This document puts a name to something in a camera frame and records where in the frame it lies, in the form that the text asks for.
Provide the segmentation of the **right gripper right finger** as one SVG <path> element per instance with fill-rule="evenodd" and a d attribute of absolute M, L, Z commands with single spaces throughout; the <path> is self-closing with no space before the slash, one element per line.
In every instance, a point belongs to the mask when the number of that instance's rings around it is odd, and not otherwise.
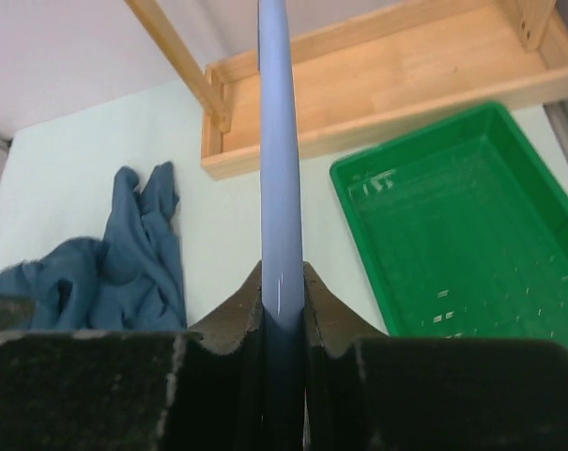
<path fill-rule="evenodd" d="M 568 450 L 568 350 L 381 333 L 306 266 L 310 450 Z"/>

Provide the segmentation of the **blue t shirt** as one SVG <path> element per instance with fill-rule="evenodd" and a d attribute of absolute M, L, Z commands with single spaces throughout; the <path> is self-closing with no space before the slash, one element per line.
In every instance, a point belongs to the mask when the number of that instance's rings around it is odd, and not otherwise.
<path fill-rule="evenodd" d="M 0 271 L 0 296 L 35 305 L 32 330 L 177 331 L 187 327 L 183 266 L 172 228 L 174 166 L 155 166 L 145 185 L 127 166 L 115 174 L 101 239 L 62 242 L 47 256 Z"/>

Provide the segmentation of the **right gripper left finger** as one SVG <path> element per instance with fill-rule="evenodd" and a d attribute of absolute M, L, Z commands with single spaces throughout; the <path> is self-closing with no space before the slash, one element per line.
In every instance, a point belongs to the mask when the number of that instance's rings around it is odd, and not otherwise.
<path fill-rule="evenodd" d="M 261 271 L 183 332 L 26 331 L 0 297 L 0 450 L 257 450 Z"/>

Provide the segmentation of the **light blue plastic hanger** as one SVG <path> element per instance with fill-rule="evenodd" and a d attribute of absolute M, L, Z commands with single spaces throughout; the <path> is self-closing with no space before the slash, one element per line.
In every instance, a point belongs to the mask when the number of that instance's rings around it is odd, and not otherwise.
<path fill-rule="evenodd" d="M 299 143 L 285 3 L 258 4 L 260 197 L 269 450 L 302 448 L 304 279 Z"/>

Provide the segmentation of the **green plastic tray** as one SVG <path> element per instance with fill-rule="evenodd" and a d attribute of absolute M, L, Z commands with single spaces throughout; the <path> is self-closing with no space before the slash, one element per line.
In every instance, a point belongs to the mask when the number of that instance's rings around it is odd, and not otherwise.
<path fill-rule="evenodd" d="M 389 334 L 568 349 L 568 195 L 503 105 L 346 156 L 330 178 Z"/>

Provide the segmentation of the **wooden hanger rack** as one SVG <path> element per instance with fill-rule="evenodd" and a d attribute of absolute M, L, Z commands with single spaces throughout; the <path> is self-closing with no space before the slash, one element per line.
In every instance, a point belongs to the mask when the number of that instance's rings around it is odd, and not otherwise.
<path fill-rule="evenodd" d="M 130 10 L 204 110 L 201 165 L 256 171 L 258 54 L 200 67 L 155 1 Z M 291 41 L 299 154 L 379 143 L 482 101 L 568 99 L 568 29 L 552 1 L 406 1 Z"/>

